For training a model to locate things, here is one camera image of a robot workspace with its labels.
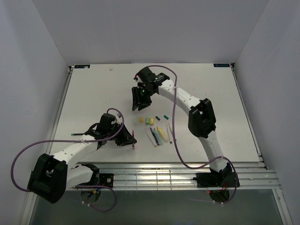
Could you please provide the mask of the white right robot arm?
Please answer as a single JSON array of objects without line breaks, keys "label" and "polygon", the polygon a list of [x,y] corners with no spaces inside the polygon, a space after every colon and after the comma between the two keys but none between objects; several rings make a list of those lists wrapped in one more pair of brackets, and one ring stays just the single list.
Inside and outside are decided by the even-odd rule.
[{"label": "white right robot arm", "polygon": [[141,69],[134,77],[137,86],[132,88],[132,110],[142,110],[151,105],[154,94],[173,102],[188,115],[188,129],[199,139],[209,160],[209,173],[198,175],[201,187],[223,186],[232,174],[232,166],[224,158],[217,140],[216,117],[209,99],[196,98],[177,85],[164,73],[156,75],[150,66]]}]

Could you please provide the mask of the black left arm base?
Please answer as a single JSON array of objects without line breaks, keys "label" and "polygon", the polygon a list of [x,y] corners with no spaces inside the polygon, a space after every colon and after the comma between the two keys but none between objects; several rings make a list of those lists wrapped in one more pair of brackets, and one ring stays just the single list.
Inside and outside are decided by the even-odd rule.
[{"label": "black left arm base", "polygon": [[106,186],[113,188],[114,174],[113,173],[99,173],[92,175],[89,182],[80,183],[79,186]]}]

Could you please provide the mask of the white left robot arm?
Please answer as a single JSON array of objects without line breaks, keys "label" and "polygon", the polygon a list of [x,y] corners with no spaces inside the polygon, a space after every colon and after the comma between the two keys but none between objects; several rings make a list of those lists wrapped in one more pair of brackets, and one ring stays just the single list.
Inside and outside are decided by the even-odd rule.
[{"label": "white left robot arm", "polygon": [[69,188],[81,185],[95,187],[99,183],[99,168],[79,162],[108,141],[114,141],[117,146],[137,143],[120,119],[119,114],[104,113],[100,121],[91,125],[81,136],[79,142],[53,155],[42,154],[31,172],[28,190],[50,203],[56,203]]}]

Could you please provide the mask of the yellow capped white marker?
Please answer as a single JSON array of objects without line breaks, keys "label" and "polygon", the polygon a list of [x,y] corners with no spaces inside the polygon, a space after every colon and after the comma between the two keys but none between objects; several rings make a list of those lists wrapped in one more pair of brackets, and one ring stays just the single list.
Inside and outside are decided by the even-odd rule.
[{"label": "yellow capped white marker", "polygon": [[149,140],[151,141],[151,143],[153,144],[153,146],[156,148],[158,145],[157,145],[156,141],[154,140],[152,134],[148,130],[146,130],[146,134],[147,134]]}]

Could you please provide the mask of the dark purple pen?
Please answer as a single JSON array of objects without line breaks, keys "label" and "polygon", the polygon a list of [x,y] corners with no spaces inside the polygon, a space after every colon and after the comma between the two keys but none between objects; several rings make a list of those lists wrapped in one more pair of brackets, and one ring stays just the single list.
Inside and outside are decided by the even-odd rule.
[{"label": "dark purple pen", "polygon": [[153,135],[153,138],[154,138],[154,140],[155,140],[157,146],[159,146],[159,142],[158,142],[158,140],[157,140],[157,138],[156,138],[156,136],[155,136],[155,133],[154,133],[154,131],[153,131],[153,129],[152,129],[151,127],[150,127],[150,131],[151,131],[151,133],[152,133],[152,135]]}]

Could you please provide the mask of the yellow highlighter pen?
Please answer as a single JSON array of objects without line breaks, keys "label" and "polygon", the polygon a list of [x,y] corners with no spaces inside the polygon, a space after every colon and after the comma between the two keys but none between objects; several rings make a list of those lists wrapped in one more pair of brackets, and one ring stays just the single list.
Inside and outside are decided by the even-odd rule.
[{"label": "yellow highlighter pen", "polygon": [[167,143],[168,142],[168,137],[166,136],[166,134],[164,133],[163,129],[161,127],[157,127],[157,131],[160,135],[160,137],[162,138],[162,140]]}]

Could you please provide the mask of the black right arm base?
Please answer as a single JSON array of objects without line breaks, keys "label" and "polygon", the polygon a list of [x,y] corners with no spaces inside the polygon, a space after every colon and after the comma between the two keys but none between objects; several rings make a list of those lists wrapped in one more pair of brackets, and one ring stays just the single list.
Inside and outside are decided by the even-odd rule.
[{"label": "black right arm base", "polygon": [[[236,185],[236,176],[233,172],[224,178],[220,178],[211,172],[199,172],[195,174],[193,180],[196,181],[198,188],[234,188]],[[239,180],[237,180],[237,187],[240,187]]]}]

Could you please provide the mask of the green capped white marker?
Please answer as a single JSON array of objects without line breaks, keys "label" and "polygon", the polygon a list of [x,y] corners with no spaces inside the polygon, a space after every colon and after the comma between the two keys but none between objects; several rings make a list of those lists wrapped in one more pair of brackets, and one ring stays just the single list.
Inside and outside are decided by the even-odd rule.
[{"label": "green capped white marker", "polygon": [[172,127],[171,127],[171,124],[170,124],[170,123],[168,124],[168,127],[169,127],[169,131],[170,131],[170,133],[171,133],[171,136],[172,136],[173,142],[175,142],[175,141],[176,141],[176,139],[175,139],[175,138],[174,138],[174,136],[173,136],[173,131],[172,131]]}]

